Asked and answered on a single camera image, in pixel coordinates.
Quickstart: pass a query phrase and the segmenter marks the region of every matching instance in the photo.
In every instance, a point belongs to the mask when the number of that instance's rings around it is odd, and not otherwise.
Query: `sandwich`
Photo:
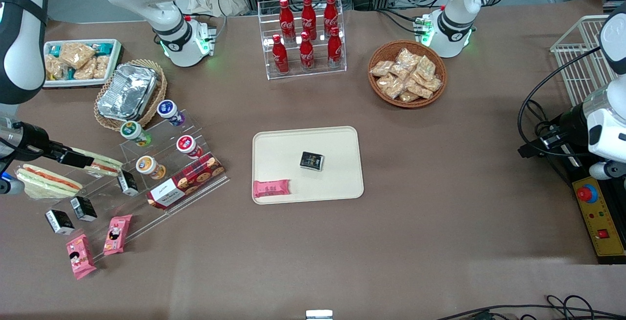
[[[71,198],[83,189],[79,182],[27,163],[18,169],[17,177],[24,182],[24,193],[33,199]]]
[[[122,163],[112,158],[105,157],[100,154],[92,153],[91,151],[72,148],[77,153],[83,154],[86,157],[93,157],[91,166],[85,166],[83,170],[92,175],[97,176],[111,176],[118,177],[121,170]]]

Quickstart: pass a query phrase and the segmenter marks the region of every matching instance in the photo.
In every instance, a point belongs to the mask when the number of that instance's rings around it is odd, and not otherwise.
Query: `yellow control panel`
[[[606,208],[598,181],[588,177],[574,182],[572,186],[596,255],[599,257],[626,255],[613,224],[613,218]]]

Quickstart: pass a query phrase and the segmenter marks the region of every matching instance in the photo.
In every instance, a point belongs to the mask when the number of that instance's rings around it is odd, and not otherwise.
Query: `foil container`
[[[157,87],[159,76],[152,68],[120,64],[107,91],[98,100],[102,117],[129,121],[141,118]]]

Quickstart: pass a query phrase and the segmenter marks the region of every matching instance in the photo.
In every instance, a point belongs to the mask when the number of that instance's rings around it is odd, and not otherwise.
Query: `red button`
[[[591,189],[587,188],[586,186],[581,186],[576,191],[576,195],[578,196],[579,199],[581,199],[584,202],[588,202],[589,200],[593,198]]]

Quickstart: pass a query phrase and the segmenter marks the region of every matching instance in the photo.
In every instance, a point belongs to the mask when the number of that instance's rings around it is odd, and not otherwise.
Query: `bottle cap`
[[[175,115],[177,111],[178,108],[172,100],[163,100],[159,102],[156,107],[156,112],[163,118],[170,118]]]
[[[176,142],[176,148],[183,154],[188,154],[195,150],[196,143],[191,135],[183,135]]]
[[[150,156],[140,157],[134,165],[137,171],[143,175],[152,173],[157,167],[157,162]]]
[[[128,121],[121,125],[119,134],[128,140],[132,140],[141,134],[141,124],[135,121]]]

